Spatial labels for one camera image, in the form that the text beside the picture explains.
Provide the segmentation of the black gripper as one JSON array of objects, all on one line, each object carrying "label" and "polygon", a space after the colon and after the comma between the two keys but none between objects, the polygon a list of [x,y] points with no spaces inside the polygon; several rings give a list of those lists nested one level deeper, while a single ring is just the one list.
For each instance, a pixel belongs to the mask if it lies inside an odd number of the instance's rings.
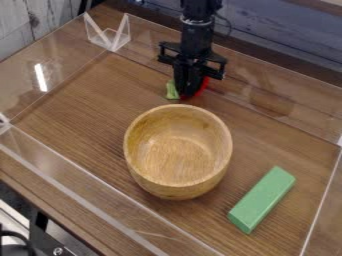
[{"label": "black gripper", "polygon": [[181,41],[159,43],[158,61],[174,67],[175,87],[181,97],[197,96],[205,89],[206,77],[222,80],[227,59],[214,52],[215,18],[191,20],[181,17]]}]

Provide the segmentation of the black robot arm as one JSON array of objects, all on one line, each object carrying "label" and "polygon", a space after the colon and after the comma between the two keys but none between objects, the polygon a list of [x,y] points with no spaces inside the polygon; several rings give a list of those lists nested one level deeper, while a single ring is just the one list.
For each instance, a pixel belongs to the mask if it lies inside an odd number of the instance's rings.
[{"label": "black robot arm", "polygon": [[213,50],[222,0],[181,0],[181,7],[181,41],[159,43],[158,61],[173,66],[177,93],[181,98],[190,98],[210,78],[222,80],[226,73],[227,59]]}]

